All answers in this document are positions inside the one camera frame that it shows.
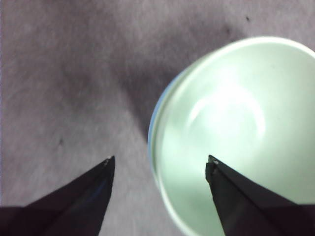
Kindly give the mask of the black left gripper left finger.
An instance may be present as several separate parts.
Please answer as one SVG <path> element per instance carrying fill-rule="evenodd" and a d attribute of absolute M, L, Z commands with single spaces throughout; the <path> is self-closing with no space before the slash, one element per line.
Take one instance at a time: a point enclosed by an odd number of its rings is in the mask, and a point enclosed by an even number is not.
<path fill-rule="evenodd" d="M 111 156 L 65 186 L 25 206 L 0 208 L 2 236 L 97 236 L 115 174 Z"/>

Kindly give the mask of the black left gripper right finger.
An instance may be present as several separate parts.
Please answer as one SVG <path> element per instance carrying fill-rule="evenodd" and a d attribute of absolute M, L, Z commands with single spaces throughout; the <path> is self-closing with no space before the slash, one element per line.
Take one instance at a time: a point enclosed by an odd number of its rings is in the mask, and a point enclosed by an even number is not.
<path fill-rule="evenodd" d="M 315 206 L 298 204 L 212 155 L 205 178 L 226 236 L 313 236 Z"/>

